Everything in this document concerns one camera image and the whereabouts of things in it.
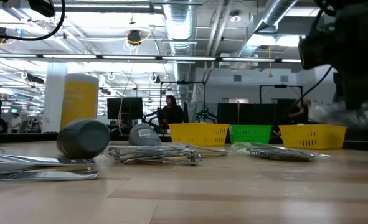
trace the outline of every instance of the label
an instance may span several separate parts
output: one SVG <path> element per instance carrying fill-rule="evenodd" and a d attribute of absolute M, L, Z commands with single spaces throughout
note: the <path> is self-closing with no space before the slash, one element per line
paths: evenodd
<path fill-rule="evenodd" d="M 139 137 L 151 136 L 151 132 L 148 129 L 142 129 L 138 131 Z"/>
<path fill-rule="evenodd" d="M 98 87 L 85 82 L 65 82 L 60 128 L 76 119 L 97 117 Z"/>

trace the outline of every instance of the black frame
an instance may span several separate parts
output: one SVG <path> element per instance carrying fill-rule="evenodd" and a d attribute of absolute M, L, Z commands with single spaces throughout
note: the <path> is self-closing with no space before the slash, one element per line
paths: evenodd
<path fill-rule="evenodd" d="M 190 85 L 190 84 L 203 84 L 203 109 L 206 109 L 206 82 L 187 82 L 187 81 L 178 81 L 178 82 L 160 82 L 160 104 L 159 107 L 161 108 L 161 98 L 162 98 L 162 92 L 163 92 L 163 84 L 165 83 L 176 83 L 178 85 Z"/>
<path fill-rule="evenodd" d="M 262 104 L 262 88 L 263 87 L 273 87 L 273 88 L 299 88 L 300 94 L 303 96 L 303 86 L 298 85 L 260 85 L 259 88 L 259 95 L 260 95 L 260 104 Z"/>

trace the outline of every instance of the green basket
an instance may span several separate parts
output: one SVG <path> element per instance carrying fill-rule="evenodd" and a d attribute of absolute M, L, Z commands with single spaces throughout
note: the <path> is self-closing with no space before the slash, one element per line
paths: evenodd
<path fill-rule="evenodd" d="M 269 125 L 231 125 L 229 126 L 231 143 L 257 142 L 268 144 L 271 127 Z"/>

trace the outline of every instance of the metal tongs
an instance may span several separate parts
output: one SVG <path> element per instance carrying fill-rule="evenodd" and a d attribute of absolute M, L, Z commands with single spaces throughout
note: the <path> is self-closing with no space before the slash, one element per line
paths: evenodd
<path fill-rule="evenodd" d="M 107 156 L 124 164 L 135 161 L 175 162 L 195 166 L 202 156 L 185 145 L 158 146 L 113 146 L 106 152 Z"/>
<path fill-rule="evenodd" d="M 95 166 L 95 162 L 92 159 L 41 158 L 0 154 L 0 182 L 96 179 L 99 172 L 90 171 L 93 166 Z M 81 167 L 86 171 L 38 171 L 39 169 L 57 167 Z"/>

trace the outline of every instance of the yellow basket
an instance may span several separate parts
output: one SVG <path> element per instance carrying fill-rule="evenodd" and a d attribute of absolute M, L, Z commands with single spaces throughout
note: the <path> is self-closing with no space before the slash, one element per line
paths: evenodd
<path fill-rule="evenodd" d="M 171 140 L 196 146 L 223 146 L 228 124 L 169 124 Z"/>
<path fill-rule="evenodd" d="M 341 149 L 346 127 L 324 124 L 281 125 L 283 144 L 300 149 Z"/>

